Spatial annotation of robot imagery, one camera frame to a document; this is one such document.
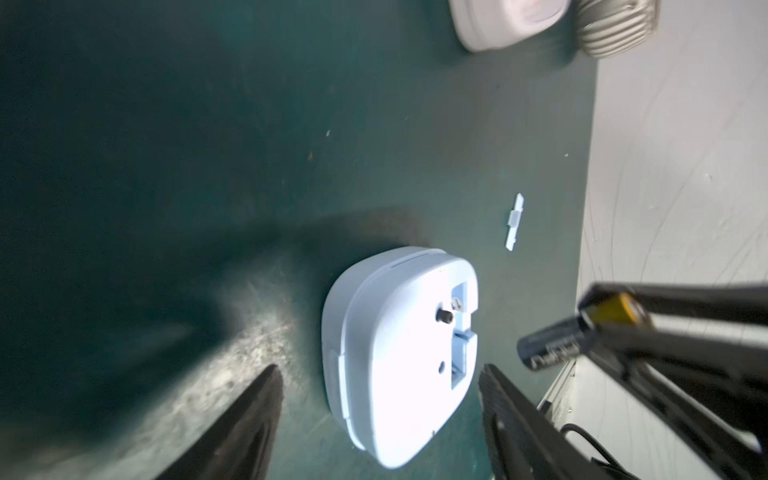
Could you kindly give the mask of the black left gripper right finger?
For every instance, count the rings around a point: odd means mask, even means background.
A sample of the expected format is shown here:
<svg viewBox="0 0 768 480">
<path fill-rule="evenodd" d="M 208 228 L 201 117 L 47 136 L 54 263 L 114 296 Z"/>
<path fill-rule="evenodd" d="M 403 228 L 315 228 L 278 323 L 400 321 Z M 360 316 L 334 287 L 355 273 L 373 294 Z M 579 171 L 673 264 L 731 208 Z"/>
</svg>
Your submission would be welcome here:
<svg viewBox="0 0 768 480">
<path fill-rule="evenodd" d="M 493 364 L 478 381 L 485 441 L 496 479 L 607 479 Z"/>
</svg>

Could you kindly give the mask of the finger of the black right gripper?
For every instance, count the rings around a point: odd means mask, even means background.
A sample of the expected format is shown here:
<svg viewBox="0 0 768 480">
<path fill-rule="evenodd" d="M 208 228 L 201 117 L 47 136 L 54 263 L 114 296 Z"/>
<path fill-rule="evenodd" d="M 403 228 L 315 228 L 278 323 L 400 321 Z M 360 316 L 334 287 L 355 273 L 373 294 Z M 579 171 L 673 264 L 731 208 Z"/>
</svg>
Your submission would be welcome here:
<svg viewBox="0 0 768 480">
<path fill-rule="evenodd" d="M 594 283 L 581 297 L 579 310 L 627 293 L 650 313 L 767 326 L 767 284 L 669 285 Z"/>
<path fill-rule="evenodd" d="M 592 334 L 584 354 L 719 478 L 766 478 L 766 349 L 608 326 Z"/>
</svg>

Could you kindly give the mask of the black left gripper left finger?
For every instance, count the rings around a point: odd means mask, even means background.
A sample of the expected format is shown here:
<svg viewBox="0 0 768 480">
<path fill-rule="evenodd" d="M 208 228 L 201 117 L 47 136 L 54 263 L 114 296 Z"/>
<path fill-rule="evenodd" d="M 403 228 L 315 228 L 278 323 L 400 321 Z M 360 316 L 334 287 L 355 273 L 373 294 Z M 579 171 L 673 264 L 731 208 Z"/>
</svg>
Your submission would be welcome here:
<svg viewBox="0 0 768 480">
<path fill-rule="evenodd" d="M 158 477 L 160 479 L 264 479 L 284 398 L 283 377 L 272 364 L 214 424 Z"/>
</svg>

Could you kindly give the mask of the small dark battery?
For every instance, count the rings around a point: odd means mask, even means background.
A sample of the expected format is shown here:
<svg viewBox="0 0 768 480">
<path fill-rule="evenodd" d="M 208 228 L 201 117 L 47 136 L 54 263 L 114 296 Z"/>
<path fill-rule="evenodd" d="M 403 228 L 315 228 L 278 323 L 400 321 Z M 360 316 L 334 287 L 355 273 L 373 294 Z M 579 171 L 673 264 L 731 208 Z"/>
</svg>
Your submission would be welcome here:
<svg viewBox="0 0 768 480">
<path fill-rule="evenodd" d="M 580 356 L 604 325 L 648 327 L 651 316 L 632 295 L 619 293 L 580 307 L 576 314 L 522 337 L 517 353 L 532 371 L 559 365 Z"/>
</svg>

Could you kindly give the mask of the blue white alarm clock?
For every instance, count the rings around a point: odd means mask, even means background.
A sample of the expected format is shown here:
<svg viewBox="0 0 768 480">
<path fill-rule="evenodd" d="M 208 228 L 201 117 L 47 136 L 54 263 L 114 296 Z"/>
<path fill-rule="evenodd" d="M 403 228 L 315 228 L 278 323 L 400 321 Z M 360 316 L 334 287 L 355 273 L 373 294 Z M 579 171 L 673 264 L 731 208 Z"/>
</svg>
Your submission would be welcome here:
<svg viewBox="0 0 768 480">
<path fill-rule="evenodd" d="M 441 249 L 388 250 L 338 277 L 321 316 L 324 386 L 356 448 L 397 469 L 440 431 L 472 383 L 478 307 L 474 267 Z"/>
</svg>

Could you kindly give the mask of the blue clock battery cover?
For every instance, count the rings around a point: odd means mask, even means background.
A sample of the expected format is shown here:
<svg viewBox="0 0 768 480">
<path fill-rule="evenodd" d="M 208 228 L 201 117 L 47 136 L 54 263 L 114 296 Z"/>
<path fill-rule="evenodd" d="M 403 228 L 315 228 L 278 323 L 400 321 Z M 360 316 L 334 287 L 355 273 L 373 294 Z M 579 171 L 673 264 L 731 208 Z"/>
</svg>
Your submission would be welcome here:
<svg viewBox="0 0 768 480">
<path fill-rule="evenodd" d="M 524 211 L 524 203 L 525 203 L 524 196 L 521 193 L 517 193 L 515 197 L 514 206 L 509 213 L 509 217 L 507 221 L 508 231 L 507 231 L 507 236 L 505 240 L 505 248 L 510 252 L 514 250 L 517 242 L 520 222 L 521 222 L 522 214 Z"/>
</svg>

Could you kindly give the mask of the white alarm clock back up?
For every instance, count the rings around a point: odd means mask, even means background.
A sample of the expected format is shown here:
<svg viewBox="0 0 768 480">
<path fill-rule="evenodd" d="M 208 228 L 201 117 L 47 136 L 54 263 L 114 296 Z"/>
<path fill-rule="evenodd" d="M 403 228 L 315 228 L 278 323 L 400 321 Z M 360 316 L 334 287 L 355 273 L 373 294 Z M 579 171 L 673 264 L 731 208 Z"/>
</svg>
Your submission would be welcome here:
<svg viewBox="0 0 768 480">
<path fill-rule="evenodd" d="M 456 34 L 472 53 L 500 50 L 555 25 L 569 0 L 450 0 Z"/>
</svg>

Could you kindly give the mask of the striped white ceramic mug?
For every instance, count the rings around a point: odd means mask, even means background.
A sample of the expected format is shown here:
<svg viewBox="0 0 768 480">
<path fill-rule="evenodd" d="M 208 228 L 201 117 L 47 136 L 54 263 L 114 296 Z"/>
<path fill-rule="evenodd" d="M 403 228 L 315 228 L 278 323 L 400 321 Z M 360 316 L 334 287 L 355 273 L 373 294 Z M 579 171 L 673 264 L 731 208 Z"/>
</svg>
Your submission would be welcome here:
<svg viewBox="0 0 768 480">
<path fill-rule="evenodd" d="M 576 37 L 581 50 L 595 59 L 630 50 L 658 29 L 658 0 L 585 0 L 576 6 Z"/>
</svg>

